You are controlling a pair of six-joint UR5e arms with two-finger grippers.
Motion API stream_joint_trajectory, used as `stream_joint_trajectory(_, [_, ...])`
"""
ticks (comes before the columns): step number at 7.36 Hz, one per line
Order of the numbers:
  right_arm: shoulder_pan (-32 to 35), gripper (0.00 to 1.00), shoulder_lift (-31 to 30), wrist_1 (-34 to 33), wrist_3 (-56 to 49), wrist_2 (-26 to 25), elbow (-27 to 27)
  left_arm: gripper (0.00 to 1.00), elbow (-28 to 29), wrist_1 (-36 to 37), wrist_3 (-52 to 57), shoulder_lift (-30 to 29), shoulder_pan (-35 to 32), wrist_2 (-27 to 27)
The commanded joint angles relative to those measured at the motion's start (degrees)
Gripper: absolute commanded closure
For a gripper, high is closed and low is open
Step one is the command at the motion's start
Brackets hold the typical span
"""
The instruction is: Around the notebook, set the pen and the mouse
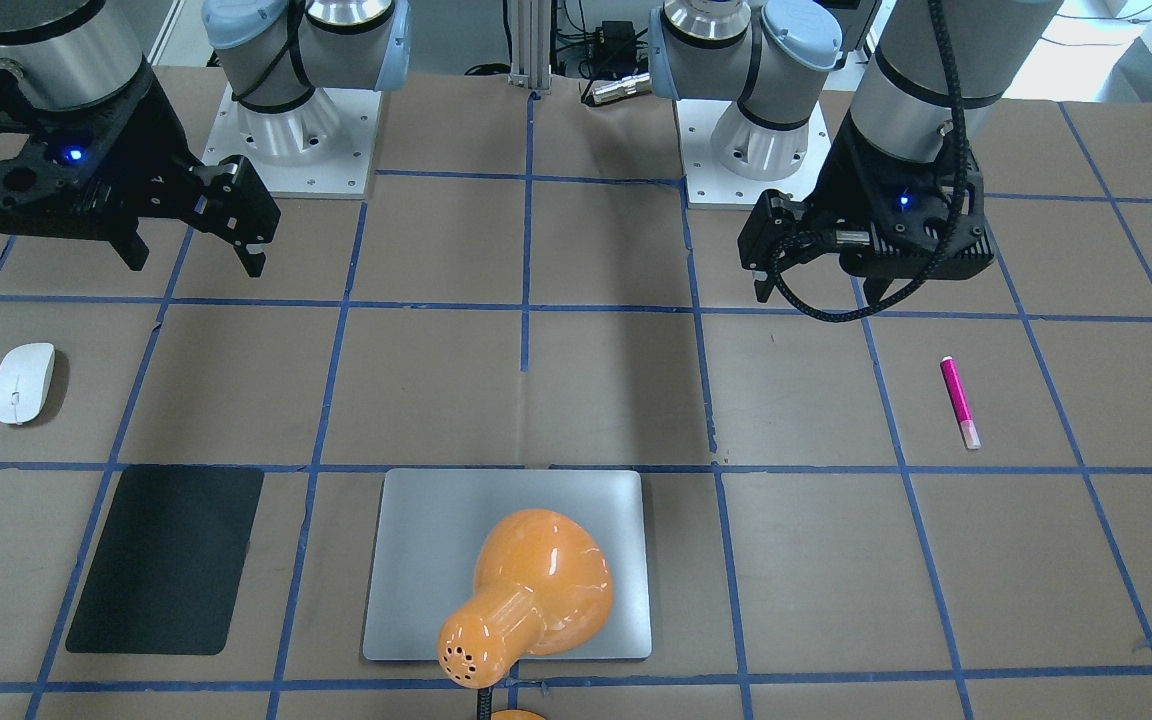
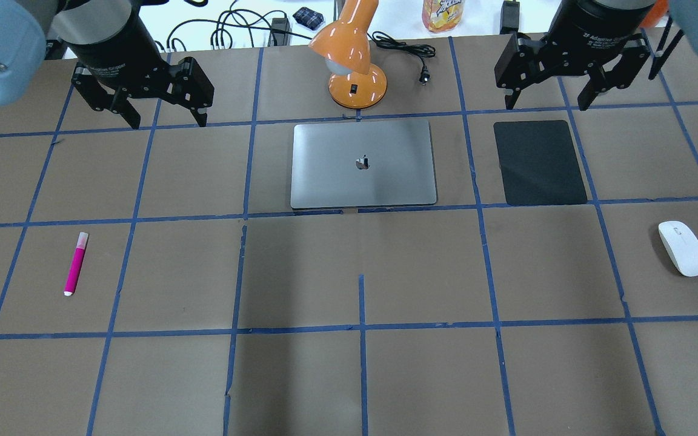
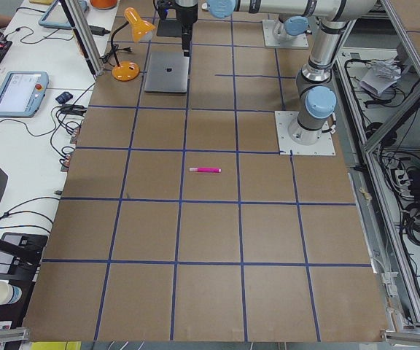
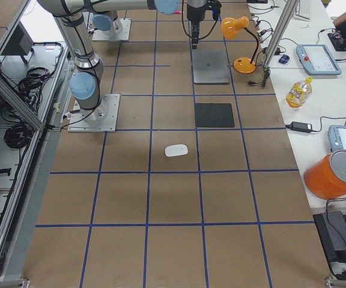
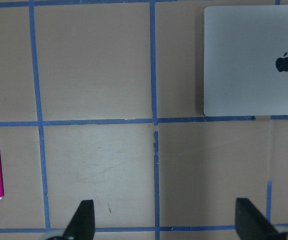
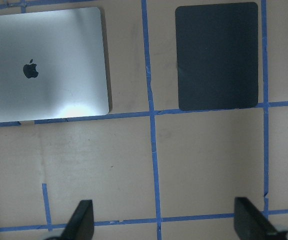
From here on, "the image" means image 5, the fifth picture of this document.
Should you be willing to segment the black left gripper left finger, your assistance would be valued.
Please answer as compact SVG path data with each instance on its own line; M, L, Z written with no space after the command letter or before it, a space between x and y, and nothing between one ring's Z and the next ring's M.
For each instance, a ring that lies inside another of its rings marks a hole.
M92 240L94 236L94 201L82 200L61 237L65 240Z

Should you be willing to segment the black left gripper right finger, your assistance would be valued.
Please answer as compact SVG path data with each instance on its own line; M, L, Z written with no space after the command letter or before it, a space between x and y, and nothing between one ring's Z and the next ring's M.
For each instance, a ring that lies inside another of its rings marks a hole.
M235 200L235 231L240 240L283 240L278 232L248 198Z

